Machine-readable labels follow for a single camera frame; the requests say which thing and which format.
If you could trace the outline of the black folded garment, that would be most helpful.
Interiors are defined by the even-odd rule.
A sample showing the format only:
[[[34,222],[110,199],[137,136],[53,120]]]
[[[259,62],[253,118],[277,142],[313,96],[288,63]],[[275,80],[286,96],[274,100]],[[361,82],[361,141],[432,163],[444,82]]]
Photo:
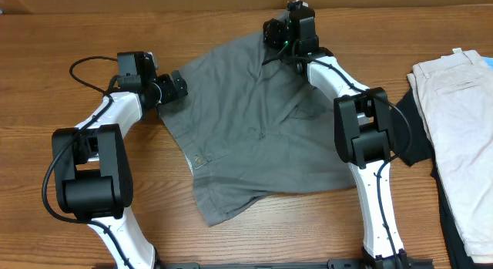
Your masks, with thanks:
[[[407,165],[413,166],[423,160],[432,159],[433,168],[431,177],[434,178],[438,188],[438,206],[440,213],[441,229],[449,261],[453,269],[473,269],[472,259],[465,253],[464,244],[454,223],[451,209],[448,205],[444,188],[438,176],[438,168],[434,163],[434,150],[424,131],[424,124],[414,101],[413,93],[409,89],[396,107],[409,122],[411,132],[407,131],[407,124],[403,117],[395,109],[391,110],[391,118],[395,136],[395,149],[400,153],[400,159]]]

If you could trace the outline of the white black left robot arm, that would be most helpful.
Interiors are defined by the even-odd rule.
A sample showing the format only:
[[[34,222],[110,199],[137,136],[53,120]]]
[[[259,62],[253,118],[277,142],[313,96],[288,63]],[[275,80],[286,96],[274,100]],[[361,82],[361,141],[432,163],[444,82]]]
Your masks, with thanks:
[[[120,52],[118,73],[101,105],[84,121],[52,134],[52,162],[42,183],[42,202],[55,219],[93,229],[116,268],[162,268],[131,204],[133,181],[124,138],[151,109],[187,96],[178,71],[158,75],[151,52]]]

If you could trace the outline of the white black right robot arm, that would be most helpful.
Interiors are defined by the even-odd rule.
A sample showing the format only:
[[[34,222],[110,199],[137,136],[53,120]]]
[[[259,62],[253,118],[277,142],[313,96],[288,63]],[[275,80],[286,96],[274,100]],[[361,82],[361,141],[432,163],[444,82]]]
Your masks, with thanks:
[[[276,60],[288,59],[295,70],[334,106],[334,143],[357,185],[364,222],[360,268],[409,268],[397,230],[390,188],[394,151],[392,112],[399,109],[382,88],[359,83],[320,46],[315,11],[306,2],[287,3],[287,18],[263,24],[263,41],[278,49]]]

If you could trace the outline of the grey shorts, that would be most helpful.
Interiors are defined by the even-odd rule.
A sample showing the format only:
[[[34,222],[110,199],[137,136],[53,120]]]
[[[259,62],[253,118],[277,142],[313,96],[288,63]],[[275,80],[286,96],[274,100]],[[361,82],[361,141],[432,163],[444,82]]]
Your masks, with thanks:
[[[224,43],[183,66],[187,95],[158,109],[210,226],[274,193],[354,186],[332,102],[273,56],[260,32]]]

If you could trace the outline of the light blue cloth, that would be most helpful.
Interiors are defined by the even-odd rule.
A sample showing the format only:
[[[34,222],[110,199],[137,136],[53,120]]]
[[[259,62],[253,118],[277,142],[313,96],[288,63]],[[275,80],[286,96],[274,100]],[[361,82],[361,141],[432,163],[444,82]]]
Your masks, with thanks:
[[[485,61],[485,63],[491,68],[493,69],[493,58],[492,57],[483,57],[483,60]]]

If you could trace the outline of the light beige folded shorts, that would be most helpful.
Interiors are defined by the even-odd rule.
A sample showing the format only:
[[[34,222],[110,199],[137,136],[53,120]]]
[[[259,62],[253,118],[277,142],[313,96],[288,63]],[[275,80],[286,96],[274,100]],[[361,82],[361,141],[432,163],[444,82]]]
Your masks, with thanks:
[[[467,257],[492,262],[492,69],[475,50],[414,65],[407,79]]]

